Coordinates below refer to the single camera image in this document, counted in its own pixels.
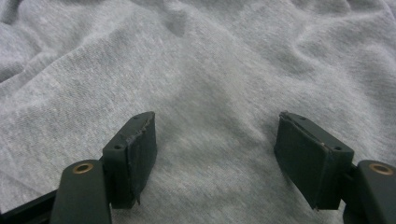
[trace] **gray fabric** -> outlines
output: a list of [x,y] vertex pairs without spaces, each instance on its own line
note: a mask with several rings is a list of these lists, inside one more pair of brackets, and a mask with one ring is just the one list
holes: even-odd
[[396,165],[392,0],[0,3],[0,208],[156,112],[142,204],[114,223],[342,223],[276,163],[283,110]]

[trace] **heather gray cloth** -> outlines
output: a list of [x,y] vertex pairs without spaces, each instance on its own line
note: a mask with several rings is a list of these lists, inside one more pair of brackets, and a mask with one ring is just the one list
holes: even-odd
[[342,223],[274,155],[278,114],[396,165],[392,0],[1,1],[0,208],[156,112],[142,204],[114,223]]

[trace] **clamp jaw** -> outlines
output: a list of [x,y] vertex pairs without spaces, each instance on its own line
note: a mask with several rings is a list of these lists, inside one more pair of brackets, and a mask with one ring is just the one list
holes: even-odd
[[103,149],[100,160],[64,169],[57,190],[0,216],[1,224],[110,224],[110,204],[132,208],[157,156],[154,113],[132,117]]
[[396,168],[380,161],[352,164],[354,151],[302,116],[279,115],[280,168],[312,208],[338,209],[345,223],[396,223]]

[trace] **brass rivet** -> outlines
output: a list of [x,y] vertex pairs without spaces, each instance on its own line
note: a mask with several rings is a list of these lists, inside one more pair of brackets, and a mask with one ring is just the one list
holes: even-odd
[[385,166],[383,164],[371,163],[369,167],[370,169],[374,170],[375,172],[381,175],[393,175],[393,171],[388,166]]
[[75,168],[73,168],[73,173],[75,173],[76,175],[81,175],[89,172],[92,168],[93,168],[92,164],[82,163],[80,165],[75,166]]

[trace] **metal grommet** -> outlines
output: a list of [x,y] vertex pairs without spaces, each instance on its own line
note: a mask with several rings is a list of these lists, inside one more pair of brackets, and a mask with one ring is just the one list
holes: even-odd
[[81,175],[89,172],[92,168],[93,165],[91,163],[82,163],[80,165],[75,166],[75,168],[73,168],[73,173],[76,175]]
[[388,166],[385,166],[383,164],[371,163],[369,167],[370,169],[381,175],[393,175],[393,171]]

